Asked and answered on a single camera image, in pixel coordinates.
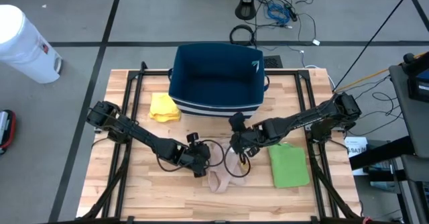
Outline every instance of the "yellow cloth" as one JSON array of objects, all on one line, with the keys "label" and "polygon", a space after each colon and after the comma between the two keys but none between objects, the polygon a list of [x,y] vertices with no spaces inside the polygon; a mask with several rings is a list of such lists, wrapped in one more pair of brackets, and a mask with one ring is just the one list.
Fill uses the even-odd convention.
[{"label": "yellow cloth", "polygon": [[149,117],[162,123],[179,120],[180,111],[167,93],[152,93]]}]

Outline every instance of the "gray floor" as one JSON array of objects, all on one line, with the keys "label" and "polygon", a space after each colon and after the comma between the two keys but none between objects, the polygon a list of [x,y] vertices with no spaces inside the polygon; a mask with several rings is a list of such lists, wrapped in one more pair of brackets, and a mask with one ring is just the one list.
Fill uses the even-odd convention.
[{"label": "gray floor", "polygon": [[[311,5],[298,5],[298,12],[308,13],[316,20],[316,39],[322,43],[319,47],[295,48],[304,51],[305,64],[327,68],[333,81],[338,82],[362,46],[323,46],[324,42],[328,45],[352,41],[364,44],[398,1],[315,0]],[[429,14],[429,0],[418,1]],[[101,42],[112,3],[113,0],[0,0],[0,4],[20,7],[50,42]],[[120,0],[109,41],[161,42],[161,46],[163,42],[227,41],[230,30],[243,23],[234,16],[236,5],[237,0]],[[262,11],[257,20],[259,24],[271,23],[264,18]],[[259,30],[258,40],[296,42],[298,24],[292,23],[291,26],[292,29]],[[300,39],[312,40],[312,22],[305,15],[302,16],[302,27]],[[243,32],[237,32],[237,38],[245,40],[246,37]],[[428,39],[429,32],[414,4],[405,0],[375,39],[388,42],[386,46],[369,47],[342,85],[397,64],[408,52],[417,54],[429,47],[427,42],[424,46],[397,46],[399,41]],[[56,49],[66,59],[66,64],[60,79],[52,84],[37,85],[14,69],[0,64],[0,108],[14,110],[19,120],[16,140],[7,154],[0,158],[2,223],[46,222],[54,203],[99,53],[99,47]],[[285,46],[266,46],[261,50],[265,55],[279,54],[286,68],[302,67],[299,53]],[[107,47],[91,104],[103,98],[110,69],[138,68],[142,60],[150,68],[169,68],[175,52],[176,47]],[[364,89],[351,93],[356,95]],[[388,80],[373,91],[395,95]],[[390,103],[376,101],[371,93],[363,95],[358,102],[364,113],[390,108]],[[383,114],[371,115],[358,120],[353,132],[365,133],[391,119]],[[396,139],[406,134],[403,121],[398,119],[367,137]],[[61,220],[75,216],[93,139],[92,128],[85,125]],[[357,178],[356,182],[365,215],[383,220],[400,215],[396,212],[384,216],[398,209],[395,195],[371,188],[366,178]]]}]

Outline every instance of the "bin handle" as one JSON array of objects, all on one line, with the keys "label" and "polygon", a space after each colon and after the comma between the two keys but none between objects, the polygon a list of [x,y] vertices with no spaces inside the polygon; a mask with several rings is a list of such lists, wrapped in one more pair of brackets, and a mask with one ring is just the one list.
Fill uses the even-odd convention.
[{"label": "bin handle", "polygon": [[268,88],[269,88],[269,77],[267,75],[265,77],[267,78],[268,83],[265,86],[263,86],[263,91],[264,92],[267,91]]},{"label": "bin handle", "polygon": [[168,80],[170,80],[170,82],[172,81],[172,75],[173,75],[173,68],[170,68],[167,71]]}]

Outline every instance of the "black metal frame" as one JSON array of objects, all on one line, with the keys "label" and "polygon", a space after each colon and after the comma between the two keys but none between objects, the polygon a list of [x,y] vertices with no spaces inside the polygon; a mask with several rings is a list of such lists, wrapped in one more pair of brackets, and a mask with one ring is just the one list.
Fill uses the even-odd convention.
[{"label": "black metal frame", "polygon": [[[124,94],[123,106],[122,106],[122,113],[124,113],[124,114],[126,114],[126,112],[127,112],[127,105],[129,102],[129,95],[131,92],[132,81],[135,78],[137,79],[137,86],[136,86],[136,91],[135,91],[135,95],[134,95],[133,108],[132,108],[132,112],[131,112],[131,120],[135,120],[135,118],[137,116],[137,107],[139,105],[141,83],[143,81],[143,77],[144,76],[167,76],[167,72],[168,72],[167,70],[148,70],[148,71],[146,71],[145,69],[147,69],[147,67],[144,64],[144,62],[142,62],[141,70],[129,71],[128,76],[127,76],[127,85],[125,87],[125,94]],[[266,75],[286,75],[286,76],[293,76],[294,77],[301,111],[306,110],[304,93],[302,91],[302,84],[301,84],[301,79],[303,79],[305,82],[305,85],[306,85],[307,93],[308,93],[310,108],[316,106],[316,103],[314,100],[314,95],[313,95],[313,90],[312,90],[312,85],[311,85],[311,81],[310,81],[310,74],[309,74],[308,70],[266,70],[265,73],[266,73]],[[313,143],[310,141],[310,139],[307,138],[307,136],[308,136],[307,131],[305,132],[305,136],[306,136],[308,155],[310,156],[310,158],[315,158]],[[116,143],[115,148],[113,150],[111,169],[109,172],[109,181],[111,181],[113,179],[113,177],[115,176],[116,167],[117,167],[118,161],[119,161],[120,148],[121,148],[121,145]],[[320,157],[321,157],[321,164],[322,164],[323,172],[327,176],[329,183],[331,183],[332,180],[330,177],[328,160],[326,157],[326,152],[325,152],[323,144],[319,145],[319,150],[320,150]],[[117,218],[117,219],[121,218],[121,211],[122,211],[122,205],[123,205],[123,197],[125,194],[125,184],[127,181],[127,169],[129,166],[130,155],[131,155],[131,142],[126,144],[126,147],[125,147],[124,159],[127,159],[128,161],[126,161],[126,163],[125,163],[126,164],[126,167],[125,167],[126,170],[123,172],[123,175],[121,177],[121,183],[119,184],[119,192],[118,192],[118,196],[117,196],[117,204],[115,207],[115,215],[114,215],[114,218]],[[322,191],[320,189],[320,181],[319,181],[319,178],[316,175],[316,171],[315,171],[316,168],[318,168],[318,166],[315,166],[315,165],[317,165],[317,161],[311,160],[310,161],[310,168],[311,168],[311,172],[312,172],[314,193],[316,195],[316,203],[317,203],[317,207],[318,207],[319,217],[323,218],[323,217],[326,217],[326,213],[325,213],[324,205],[323,205],[323,195],[322,195]],[[332,211],[332,217],[338,218],[339,214],[338,214],[338,210],[337,210],[335,201],[333,200],[333,198],[330,195],[328,197],[329,197],[329,201],[330,201],[330,208]],[[105,203],[105,205],[103,207],[102,218],[109,216],[110,202],[111,202],[111,198],[109,197],[107,199],[107,202]],[[147,221],[134,221],[133,223],[149,223],[149,222],[147,222]],[[162,222],[162,223],[178,223],[178,222],[168,221],[168,222]],[[252,222],[252,221],[250,221],[249,223],[274,223],[274,222]],[[291,223],[314,223],[314,220],[312,220],[312,221],[293,221]]]}]

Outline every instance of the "white stripe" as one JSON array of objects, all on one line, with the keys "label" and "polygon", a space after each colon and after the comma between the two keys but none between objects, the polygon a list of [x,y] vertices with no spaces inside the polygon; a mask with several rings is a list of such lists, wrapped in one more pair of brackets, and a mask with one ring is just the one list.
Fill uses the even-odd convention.
[{"label": "white stripe", "polygon": [[181,103],[186,103],[189,105],[193,105],[193,106],[197,106],[197,107],[206,107],[206,108],[211,108],[211,109],[238,109],[238,108],[249,108],[249,107],[259,107],[262,105],[262,103],[260,104],[254,104],[254,105],[242,105],[242,106],[236,106],[236,107],[213,107],[213,106],[208,106],[208,105],[200,105],[200,104],[196,104],[196,103],[191,103],[188,101],[183,101],[180,99],[177,99],[175,97],[171,97],[173,100],[181,102]]},{"label": "white stripe", "polygon": [[[180,110],[185,110],[185,111],[189,111],[189,112],[193,112],[193,113],[207,114],[207,115],[232,116],[232,115],[237,113],[237,112],[205,111],[205,110],[193,109],[193,108],[185,107],[185,106],[181,106],[181,105],[177,105],[177,107]],[[244,116],[252,116],[253,114],[255,114],[255,111],[246,111],[246,112],[242,112],[242,113],[244,114]]]}]

